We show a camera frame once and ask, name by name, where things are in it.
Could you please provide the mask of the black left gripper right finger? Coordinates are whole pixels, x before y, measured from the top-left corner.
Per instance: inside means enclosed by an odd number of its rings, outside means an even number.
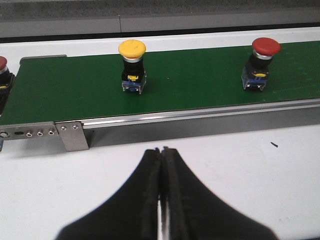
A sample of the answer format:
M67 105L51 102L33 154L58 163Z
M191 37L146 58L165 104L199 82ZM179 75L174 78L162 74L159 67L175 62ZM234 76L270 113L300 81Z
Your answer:
M212 193L179 152L162 152L161 217L165 240L275 240L271 229Z

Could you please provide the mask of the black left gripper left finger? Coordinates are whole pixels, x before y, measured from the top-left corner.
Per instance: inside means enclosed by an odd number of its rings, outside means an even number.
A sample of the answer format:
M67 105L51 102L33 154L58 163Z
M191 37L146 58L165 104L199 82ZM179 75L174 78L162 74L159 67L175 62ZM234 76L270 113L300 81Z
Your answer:
M148 149L126 182L106 202L65 226L58 240L156 240L160 151Z

